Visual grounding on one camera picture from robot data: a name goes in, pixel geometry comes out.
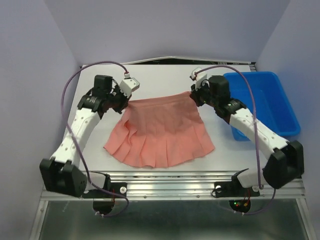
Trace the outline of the pink pleated skirt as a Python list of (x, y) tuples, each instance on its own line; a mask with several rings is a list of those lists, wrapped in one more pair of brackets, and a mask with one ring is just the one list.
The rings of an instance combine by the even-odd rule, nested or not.
[(202, 158), (215, 146), (190, 92), (132, 100), (104, 149), (136, 168), (170, 168)]

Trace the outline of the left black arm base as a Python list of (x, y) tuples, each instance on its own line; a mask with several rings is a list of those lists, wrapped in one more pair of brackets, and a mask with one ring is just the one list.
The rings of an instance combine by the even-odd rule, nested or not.
[(126, 182), (111, 182), (111, 194), (98, 189), (88, 190), (82, 195), (85, 200), (92, 200), (92, 209), (96, 216), (102, 218), (115, 217), (129, 206), (127, 200), (128, 184)]

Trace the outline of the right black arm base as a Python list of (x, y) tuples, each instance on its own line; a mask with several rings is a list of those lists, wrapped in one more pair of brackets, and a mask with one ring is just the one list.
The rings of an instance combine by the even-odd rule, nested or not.
[(260, 191), (252, 187), (244, 188), (233, 181), (216, 181), (211, 191), (214, 198), (230, 198), (229, 206), (236, 213), (246, 214), (251, 208), (251, 198), (259, 197)]

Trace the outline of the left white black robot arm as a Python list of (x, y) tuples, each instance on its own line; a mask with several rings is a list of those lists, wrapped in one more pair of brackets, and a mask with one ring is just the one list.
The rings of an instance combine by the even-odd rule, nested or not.
[(120, 83), (108, 75), (94, 77), (93, 87), (81, 97), (61, 144), (49, 159), (40, 162), (39, 169), (47, 191), (72, 197), (81, 197), (91, 190), (100, 197), (111, 193), (109, 175), (98, 173), (102, 179), (94, 184), (89, 170), (81, 171), (79, 165), (85, 162), (83, 150), (103, 115), (109, 109), (122, 113), (139, 87), (140, 83), (128, 73)]

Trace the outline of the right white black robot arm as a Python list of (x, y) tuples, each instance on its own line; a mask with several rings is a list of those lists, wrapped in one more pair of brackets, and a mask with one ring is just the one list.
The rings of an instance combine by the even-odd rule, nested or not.
[(262, 153), (267, 160), (265, 167), (258, 163), (256, 170), (248, 168), (237, 172), (230, 182), (233, 194), (242, 195), (249, 187), (261, 185), (280, 189), (304, 174), (302, 144), (277, 135), (257, 119), (253, 109), (231, 97), (229, 82), (224, 76), (193, 73), (191, 79), (195, 83), (191, 86), (190, 97), (196, 105), (213, 107), (218, 117), (242, 132), (255, 144), (256, 153)]

